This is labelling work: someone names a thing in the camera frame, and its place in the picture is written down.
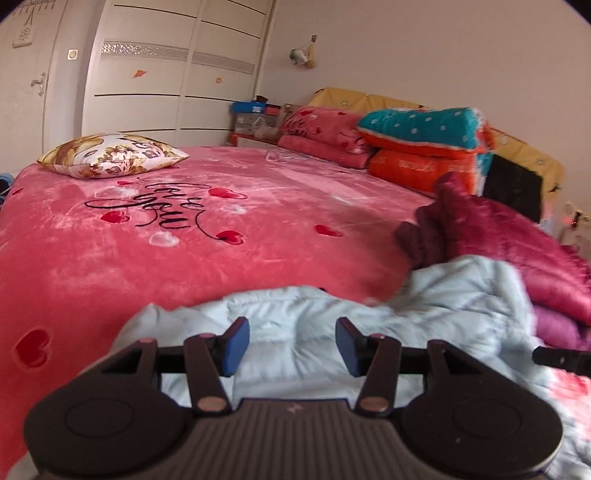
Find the pink bedspread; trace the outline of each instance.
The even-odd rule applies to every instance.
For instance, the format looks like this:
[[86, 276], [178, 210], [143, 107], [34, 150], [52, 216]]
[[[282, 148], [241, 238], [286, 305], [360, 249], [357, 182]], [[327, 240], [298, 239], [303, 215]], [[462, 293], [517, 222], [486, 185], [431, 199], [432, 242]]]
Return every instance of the pink bedspread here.
[[300, 284], [372, 303], [407, 275], [392, 233], [430, 199], [285, 150], [184, 150], [138, 177], [17, 178], [0, 212], [0, 478], [34, 402], [148, 303]]

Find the blue box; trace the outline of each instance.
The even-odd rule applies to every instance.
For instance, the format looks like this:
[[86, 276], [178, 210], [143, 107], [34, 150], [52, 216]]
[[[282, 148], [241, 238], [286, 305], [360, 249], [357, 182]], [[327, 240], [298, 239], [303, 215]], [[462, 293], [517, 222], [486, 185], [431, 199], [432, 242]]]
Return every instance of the blue box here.
[[234, 113], [264, 113], [266, 103], [261, 102], [234, 102], [232, 112]]

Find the door handle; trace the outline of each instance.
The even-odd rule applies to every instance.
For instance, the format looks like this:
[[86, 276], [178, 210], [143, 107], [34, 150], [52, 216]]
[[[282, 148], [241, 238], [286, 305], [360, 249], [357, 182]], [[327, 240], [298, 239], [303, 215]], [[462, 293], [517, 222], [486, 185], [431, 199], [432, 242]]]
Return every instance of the door handle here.
[[35, 79], [31, 82], [31, 86], [39, 85], [39, 91], [37, 92], [40, 97], [45, 93], [45, 80], [47, 80], [47, 73], [43, 72], [39, 79]]

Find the wardrobe door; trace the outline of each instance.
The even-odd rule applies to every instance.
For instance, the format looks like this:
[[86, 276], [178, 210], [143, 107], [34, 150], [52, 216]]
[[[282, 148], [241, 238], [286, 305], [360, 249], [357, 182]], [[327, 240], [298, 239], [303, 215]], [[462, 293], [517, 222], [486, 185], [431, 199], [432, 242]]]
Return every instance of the wardrobe door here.
[[250, 100], [272, 0], [116, 0], [105, 10], [83, 134], [223, 145]]
[[221, 145], [232, 130], [232, 102], [250, 100], [271, 2], [207, 0], [180, 115], [183, 145]]
[[202, 1], [113, 1], [104, 13], [84, 134], [136, 132], [176, 142], [183, 77]]

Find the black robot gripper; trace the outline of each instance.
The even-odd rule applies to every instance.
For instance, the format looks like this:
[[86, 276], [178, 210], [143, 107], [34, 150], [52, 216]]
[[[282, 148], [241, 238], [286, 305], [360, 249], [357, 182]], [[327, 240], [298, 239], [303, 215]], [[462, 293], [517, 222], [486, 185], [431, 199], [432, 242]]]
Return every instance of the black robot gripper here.
[[[347, 318], [335, 333], [349, 373], [366, 377], [353, 410], [341, 399], [244, 399], [233, 410], [219, 377], [246, 352], [243, 317], [183, 346], [139, 340], [29, 412], [24, 437], [40, 478], [544, 478], [563, 429], [543, 400], [442, 340], [402, 347]], [[186, 374], [191, 408], [160, 391], [162, 374]], [[424, 392], [403, 408], [399, 374], [423, 377]]]

